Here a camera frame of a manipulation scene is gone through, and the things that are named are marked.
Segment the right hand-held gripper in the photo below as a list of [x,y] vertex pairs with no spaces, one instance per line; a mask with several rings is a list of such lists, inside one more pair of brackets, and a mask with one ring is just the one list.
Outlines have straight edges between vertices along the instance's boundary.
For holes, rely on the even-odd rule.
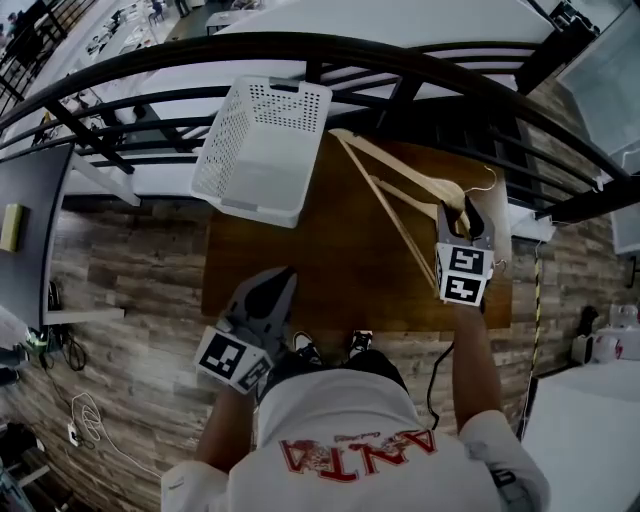
[[[493,221],[468,196],[465,213],[469,219],[472,245],[494,245]],[[479,306],[493,276],[494,252],[468,242],[464,227],[458,228],[462,213],[441,202],[437,209],[436,278],[438,296],[444,302]]]

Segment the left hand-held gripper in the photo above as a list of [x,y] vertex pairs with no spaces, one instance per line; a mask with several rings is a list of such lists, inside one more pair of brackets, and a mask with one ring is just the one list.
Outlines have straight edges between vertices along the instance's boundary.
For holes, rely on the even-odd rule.
[[297,281],[293,267],[278,267],[240,283],[228,311],[205,329],[196,370],[244,395],[253,392],[286,352]]

